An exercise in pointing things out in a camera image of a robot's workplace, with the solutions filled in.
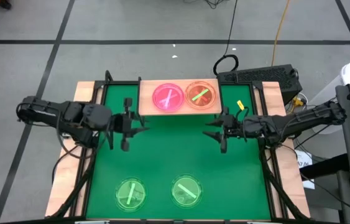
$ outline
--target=petri dish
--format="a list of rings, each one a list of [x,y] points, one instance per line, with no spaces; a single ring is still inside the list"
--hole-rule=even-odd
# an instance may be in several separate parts
[[[183,175],[172,182],[171,195],[178,206],[192,208],[201,200],[202,187],[194,177]]]
[[[196,109],[207,109],[211,107],[216,99],[216,92],[209,83],[197,81],[186,88],[186,101]]]
[[[141,208],[145,198],[145,187],[137,178],[122,181],[116,190],[117,204],[125,212],[134,212]]]
[[[173,83],[159,85],[152,94],[154,105],[165,112],[178,110],[184,102],[183,90]]]

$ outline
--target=green petri dish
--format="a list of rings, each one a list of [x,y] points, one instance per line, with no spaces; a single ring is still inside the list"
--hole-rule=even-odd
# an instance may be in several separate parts
[[[143,183],[136,178],[129,178],[119,184],[116,191],[116,200],[120,209],[125,212],[134,212],[143,206],[146,191]]]
[[[190,175],[183,175],[172,182],[172,199],[182,208],[192,208],[202,196],[201,184]]]

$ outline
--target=wooden tray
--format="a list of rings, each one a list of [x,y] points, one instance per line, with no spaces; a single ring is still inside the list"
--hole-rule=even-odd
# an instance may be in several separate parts
[[[211,106],[206,109],[195,108],[187,98],[187,87],[195,82],[205,82],[214,90]],[[184,93],[183,104],[173,112],[158,108],[153,102],[153,94],[157,87],[163,84],[174,84],[179,86]],[[218,80],[215,78],[187,79],[187,80],[142,80],[140,81],[139,114],[146,115],[178,115],[178,114],[218,114],[222,112]]]

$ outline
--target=wooden table frame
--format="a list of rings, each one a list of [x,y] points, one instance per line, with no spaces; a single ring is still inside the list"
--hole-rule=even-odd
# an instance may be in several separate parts
[[[91,101],[94,86],[94,82],[78,82],[74,101]],[[260,92],[264,95],[265,106],[262,106],[259,90],[254,90],[257,113],[259,115],[263,115],[264,111],[267,111],[268,115],[286,115],[280,87],[277,82],[262,82],[262,91]],[[96,103],[100,103],[102,94],[102,90],[98,91]],[[67,148],[72,148],[74,146],[74,142],[72,139],[67,139],[65,140],[65,145]],[[293,148],[293,142],[289,139],[286,140],[283,145]],[[75,149],[73,153],[80,155],[81,149]],[[310,212],[306,201],[305,191],[303,189],[302,179],[299,173],[298,162],[295,158],[295,153],[287,147],[280,147],[276,150],[275,155],[277,157],[278,170],[280,174],[279,179],[281,180],[284,191],[291,198],[292,202],[300,209],[300,211],[309,217]],[[86,160],[83,163],[84,171],[88,162],[89,161]],[[79,166],[80,161],[71,156],[65,157],[57,166],[55,181],[52,185],[52,191],[50,193],[50,198],[45,212],[46,216],[55,213],[73,190],[76,177],[79,176]],[[269,161],[269,167],[271,169],[273,168],[272,160]],[[86,186],[84,185],[83,189],[79,193],[76,207],[72,208],[72,213],[76,216],[82,214],[83,201],[86,192],[85,188]],[[279,195],[273,186],[271,188],[275,216],[277,218],[286,218],[282,215],[282,206],[280,205]],[[293,218],[289,211],[285,213],[287,213],[289,218]]]

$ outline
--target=green mat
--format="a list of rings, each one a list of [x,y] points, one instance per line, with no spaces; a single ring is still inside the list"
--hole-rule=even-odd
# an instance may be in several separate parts
[[[222,86],[222,96],[230,113],[238,111],[237,100],[252,113],[247,85]],[[113,113],[121,113],[125,97],[133,98],[135,111],[136,85],[109,86],[106,105]],[[98,152],[87,218],[270,219],[256,140],[245,143],[243,139],[228,139],[228,152],[221,154],[219,144],[202,134],[202,131],[220,130],[205,126],[213,120],[212,114],[149,116],[147,120],[146,126],[151,129],[129,139],[129,152],[120,148],[121,134],[114,135],[112,151],[105,143]],[[195,178],[201,186],[199,201],[190,208],[179,206],[172,196],[172,185],[181,175]],[[130,212],[117,203],[116,190],[131,178],[141,181],[145,195],[135,193],[144,201]]]

